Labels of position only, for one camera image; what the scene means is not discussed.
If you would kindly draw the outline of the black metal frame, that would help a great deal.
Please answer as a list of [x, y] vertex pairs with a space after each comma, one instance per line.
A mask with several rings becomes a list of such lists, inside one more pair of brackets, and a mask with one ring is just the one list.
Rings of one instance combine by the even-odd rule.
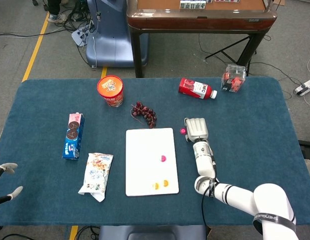
[[310, 141], [298, 141], [304, 159], [310, 160]]

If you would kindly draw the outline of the white rectangular board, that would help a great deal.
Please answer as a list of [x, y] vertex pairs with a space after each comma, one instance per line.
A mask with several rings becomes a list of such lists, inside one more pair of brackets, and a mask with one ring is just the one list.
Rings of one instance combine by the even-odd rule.
[[[159, 189], [153, 188], [159, 183]], [[172, 128], [126, 131], [126, 196], [179, 193], [177, 161]]]

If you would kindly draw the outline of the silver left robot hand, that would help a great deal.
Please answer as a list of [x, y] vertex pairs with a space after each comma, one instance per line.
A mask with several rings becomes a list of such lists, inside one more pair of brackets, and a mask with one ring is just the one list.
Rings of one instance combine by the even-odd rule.
[[[10, 173], [10, 174], [14, 174], [15, 169], [17, 167], [18, 167], [17, 163], [8, 162], [8, 163], [0, 164], [0, 177], [5, 172]], [[16, 198], [22, 192], [22, 190], [23, 190], [23, 186], [19, 186], [12, 193], [0, 197], [0, 205], [5, 203], [5, 202], [9, 202], [12, 199]]]

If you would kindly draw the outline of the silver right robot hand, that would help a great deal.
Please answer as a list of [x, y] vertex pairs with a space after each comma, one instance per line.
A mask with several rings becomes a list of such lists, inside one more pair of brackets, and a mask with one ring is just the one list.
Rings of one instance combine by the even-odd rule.
[[184, 125], [187, 131], [185, 135], [187, 142], [208, 141], [208, 128], [205, 118], [185, 118]]

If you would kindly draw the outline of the red juice bottle white cap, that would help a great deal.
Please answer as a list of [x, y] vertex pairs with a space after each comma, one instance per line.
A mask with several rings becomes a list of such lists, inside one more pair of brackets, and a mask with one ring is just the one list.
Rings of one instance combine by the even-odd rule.
[[181, 79], [178, 91], [182, 94], [202, 100], [215, 99], [217, 96], [217, 91], [210, 85], [188, 78]]

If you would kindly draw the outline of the white power strip black plug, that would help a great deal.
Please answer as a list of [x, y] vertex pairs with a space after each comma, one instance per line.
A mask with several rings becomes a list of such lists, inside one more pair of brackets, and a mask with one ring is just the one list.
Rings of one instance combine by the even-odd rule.
[[310, 80], [306, 81], [305, 83], [301, 84], [300, 86], [298, 86], [293, 90], [293, 93], [298, 96], [304, 96], [309, 92], [310, 92]]

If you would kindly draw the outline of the blue table cloth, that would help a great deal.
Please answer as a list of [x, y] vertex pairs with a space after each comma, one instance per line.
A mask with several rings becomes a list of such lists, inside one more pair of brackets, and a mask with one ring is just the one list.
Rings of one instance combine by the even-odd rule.
[[[198, 176], [192, 144], [180, 133], [185, 118], [205, 118], [217, 178], [248, 190], [281, 186], [297, 223], [310, 224], [310, 177], [277, 80], [250, 77], [238, 93], [215, 100], [180, 94], [180, 78], [126, 78], [124, 103], [109, 107], [96, 79], [30, 79], [19, 86], [0, 138], [0, 164], [17, 163], [0, 178], [0, 196], [23, 191], [0, 205], [0, 226], [12, 225], [249, 225], [252, 216], [194, 189]], [[125, 194], [126, 130], [140, 101], [174, 131], [179, 193]], [[85, 117], [78, 159], [62, 157], [69, 115]], [[113, 155], [105, 199], [78, 194], [89, 153]]]

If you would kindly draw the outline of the blue cookie box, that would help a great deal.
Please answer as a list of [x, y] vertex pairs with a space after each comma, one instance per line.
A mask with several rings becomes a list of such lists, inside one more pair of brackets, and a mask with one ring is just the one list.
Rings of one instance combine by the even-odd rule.
[[82, 113], [77, 112], [69, 115], [62, 154], [64, 159], [77, 160], [79, 158], [84, 123], [85, 117]]

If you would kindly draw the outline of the bunch of dark red grapes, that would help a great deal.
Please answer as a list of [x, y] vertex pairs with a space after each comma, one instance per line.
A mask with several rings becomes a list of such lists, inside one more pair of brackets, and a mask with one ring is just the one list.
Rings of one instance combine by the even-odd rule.
[[157, 123], [157, 114], [152, 108], [147, 107], [142, 104], [140, 101], [137, 101], [135, 104], [131, 105], [130, 109], [131, 117], [143, 124], [139, 119], [142, 118], [147, 124], [148, 128], [153, 129], [156, 127]]

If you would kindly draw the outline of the clear box with red toy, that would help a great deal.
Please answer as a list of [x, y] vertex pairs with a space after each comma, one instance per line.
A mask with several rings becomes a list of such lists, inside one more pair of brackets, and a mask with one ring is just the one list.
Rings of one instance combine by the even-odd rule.
[[244, 84], [246, 68], [236, 64], [228, 64], [221, 78], [221, 89], [225, 92], [236, 93]]

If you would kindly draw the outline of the person in black, pale shoes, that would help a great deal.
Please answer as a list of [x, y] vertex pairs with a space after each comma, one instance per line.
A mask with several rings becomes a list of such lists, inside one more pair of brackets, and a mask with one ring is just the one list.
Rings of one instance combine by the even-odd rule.
[[62, 0], [47, 0], [48, 1], [48, 22], [50, 23], [64, 23], [67, 17], [60, 12], [60, 5]]

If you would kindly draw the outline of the row of green-faced mahjong tiles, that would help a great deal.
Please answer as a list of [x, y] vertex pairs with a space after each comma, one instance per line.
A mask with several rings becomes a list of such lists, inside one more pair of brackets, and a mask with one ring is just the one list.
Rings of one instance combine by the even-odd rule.
[[180, 0], [181, 10], [202, 10], [205, 9], [206, 0]]

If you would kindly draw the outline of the grey blue robot torso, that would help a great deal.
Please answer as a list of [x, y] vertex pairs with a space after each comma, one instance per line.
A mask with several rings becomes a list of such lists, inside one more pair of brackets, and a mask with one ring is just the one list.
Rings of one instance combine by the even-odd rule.
[[101, 226], [98, 240], [207, 240], [203, 225]]

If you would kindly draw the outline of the white snack bag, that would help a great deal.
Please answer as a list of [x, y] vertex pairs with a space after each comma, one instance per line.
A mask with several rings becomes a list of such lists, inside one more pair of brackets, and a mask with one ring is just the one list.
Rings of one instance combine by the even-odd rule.
[[102, 202], [105, 199], [112, 160], [111, 154], [89, 153], [83, 185], [78, 194], [89, 193], [95, 200]]

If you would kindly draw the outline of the brown mahjong table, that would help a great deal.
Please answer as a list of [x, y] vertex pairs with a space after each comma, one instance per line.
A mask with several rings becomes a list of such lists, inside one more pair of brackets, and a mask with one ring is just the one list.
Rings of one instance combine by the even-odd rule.
[[181, 9], [180, 0], [126, 0], [135, 76], [143, 77], [140, 35], [150, 33], [241, 34], [248, 41], [237, 65], [247, 66], [277, 19], [273, 0], [211, 2]]

